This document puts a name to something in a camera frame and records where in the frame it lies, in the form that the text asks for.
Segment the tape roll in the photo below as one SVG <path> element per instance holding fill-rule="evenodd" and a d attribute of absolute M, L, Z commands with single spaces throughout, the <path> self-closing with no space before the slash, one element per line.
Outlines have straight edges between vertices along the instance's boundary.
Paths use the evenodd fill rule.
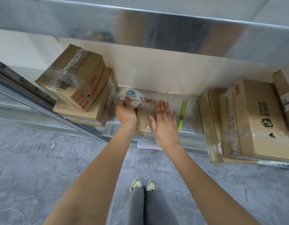
<path fill-rule="evenodd" d="M 126 96 L 131 97 L 131 105 L 133 107 L 143 107 L 144 106 L 145 98 L 144 98 L 143 94 L 141 94 L 139 91 L 136 91 L 136 90 L 128 88 L 128 87 L 121 89 L 120 93 L 119 93 L 120 101 L 125 102 Z"/>

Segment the forearm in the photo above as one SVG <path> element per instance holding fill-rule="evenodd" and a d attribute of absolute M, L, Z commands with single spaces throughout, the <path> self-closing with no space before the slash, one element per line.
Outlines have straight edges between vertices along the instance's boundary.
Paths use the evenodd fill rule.
<path fill-rule="evenodd" d="M 208 225 L 260 223 L 205 173 L 183 147 L 166 150 Z"/>
<path fill-rule="evenodd" d="M 119 128 L 66 191 L 45 224 L 106 224 L 113 192 L 134 130 L 135 124 L 130 123 Z"/>

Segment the tile floor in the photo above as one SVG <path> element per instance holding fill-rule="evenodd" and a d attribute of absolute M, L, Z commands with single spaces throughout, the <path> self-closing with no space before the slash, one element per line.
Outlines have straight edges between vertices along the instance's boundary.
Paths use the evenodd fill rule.
<path fill-rule="evenodd" d="M 66 189 L 106 143 L 0 125 L 0 210 L 17 208 L 26 225 L 42 224 Z M 191 156 L 263 225 L 289 224 L 289 170 L 262 165 L 211 164 Z M 119 224 L 131 181 L 153 178 L 181 225 L 206 224 L 177 170 L 163 151 L 127 152 L 107 224 Z M 22 225 L 16 211 L 0 212 L 0 224 Z"/>

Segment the shoe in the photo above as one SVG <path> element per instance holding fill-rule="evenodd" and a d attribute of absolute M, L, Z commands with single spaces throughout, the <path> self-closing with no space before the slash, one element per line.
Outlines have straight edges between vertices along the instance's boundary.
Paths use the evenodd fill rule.
<path fill-rule="evenodd" d="M 142 187 L 143 186 L 143 181 L 141 178 L 135 178 L 132 181 L 131 187 L 130 187 L 130 192 L 135 189 L 136 187 Z"/>
<path fill-rule="evenodd" d="M 146 184 L 146 191 L 150 192 L 150 191 L 156 191 L 157 190 L 157 183 L 155 180 L 150 179 L 147 184 Z"/>

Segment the white wire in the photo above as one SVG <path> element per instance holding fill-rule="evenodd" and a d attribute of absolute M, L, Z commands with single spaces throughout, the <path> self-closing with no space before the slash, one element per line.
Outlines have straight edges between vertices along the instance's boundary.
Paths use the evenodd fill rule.
<path fill-rule="evenodd" d="M 3 210 L 0 210 L 0 212 L 5 211 L 5 210 L 15 210 L 15 211 L 17 211 L 17 212 L 20 212 L 20 214 L 21 214 L 22 217 L 23 217 L 23 225 L 26 224 L 26 217 L 25 217 L 25 215 L 22 213 L 22 211 L 20 211 L 20 210 L 18 210 L 18 209 L 16 209 L 16 208 L 6 208 L 6 209 L 3 209 Z"/>

